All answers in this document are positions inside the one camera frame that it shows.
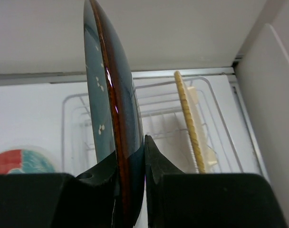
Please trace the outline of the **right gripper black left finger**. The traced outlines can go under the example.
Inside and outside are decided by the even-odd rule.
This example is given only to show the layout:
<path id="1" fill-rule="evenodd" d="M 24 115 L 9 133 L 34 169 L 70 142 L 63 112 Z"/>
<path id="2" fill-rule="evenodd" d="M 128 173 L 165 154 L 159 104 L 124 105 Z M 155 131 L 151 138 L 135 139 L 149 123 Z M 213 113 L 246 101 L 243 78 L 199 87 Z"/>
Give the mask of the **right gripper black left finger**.
<path id="1" fill-rule="evenodd" d="M 116 173 L 111 153 L 77 177 L 0 175 L 0 228 L 111 228 Z"/>

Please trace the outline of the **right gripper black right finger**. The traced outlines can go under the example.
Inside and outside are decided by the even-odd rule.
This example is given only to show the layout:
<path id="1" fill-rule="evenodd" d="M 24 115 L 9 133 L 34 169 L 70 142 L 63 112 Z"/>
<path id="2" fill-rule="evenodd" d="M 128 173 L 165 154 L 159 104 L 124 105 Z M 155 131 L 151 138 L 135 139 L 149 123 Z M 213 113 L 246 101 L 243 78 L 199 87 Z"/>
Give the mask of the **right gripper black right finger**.
<path id="1" fill-rule="evenodd" d="M 270 184 L 253 173 L 186 174 L 144 139 L 151 228 L 285 228 Z"/>

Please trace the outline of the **round dark teal plate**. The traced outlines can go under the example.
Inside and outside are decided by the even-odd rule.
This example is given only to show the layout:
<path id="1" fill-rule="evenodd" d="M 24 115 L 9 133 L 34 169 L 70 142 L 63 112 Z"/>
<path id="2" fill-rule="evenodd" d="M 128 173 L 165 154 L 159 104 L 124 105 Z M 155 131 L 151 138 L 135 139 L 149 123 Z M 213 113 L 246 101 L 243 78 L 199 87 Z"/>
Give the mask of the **round dark teal plate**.
<path id="1" fill-rule="evenodd" d="M 96 160 L 116 158 L 114 225 L 133 227 L 145 185 L 144 133 L 132 73 L 109 18 L 95 0 L 84 3 L 84 48 Z"/>

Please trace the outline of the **orange woven bamboo plate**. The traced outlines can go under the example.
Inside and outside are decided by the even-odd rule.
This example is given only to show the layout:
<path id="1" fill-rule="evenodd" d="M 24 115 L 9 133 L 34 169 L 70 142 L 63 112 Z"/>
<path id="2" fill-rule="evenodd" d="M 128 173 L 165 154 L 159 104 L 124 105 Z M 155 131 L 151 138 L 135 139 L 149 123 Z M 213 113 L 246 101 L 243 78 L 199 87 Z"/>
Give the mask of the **orange woven bamboo plate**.
<path id="1" fill-rule="evenodd" d="M 179 71 L 175 71 L 174 78 L 199 173 L 209 173 L 218 162 L 215 152 L 207 143 L 197 108 L 199 99 L 196 88 L 187 87 Z"/>

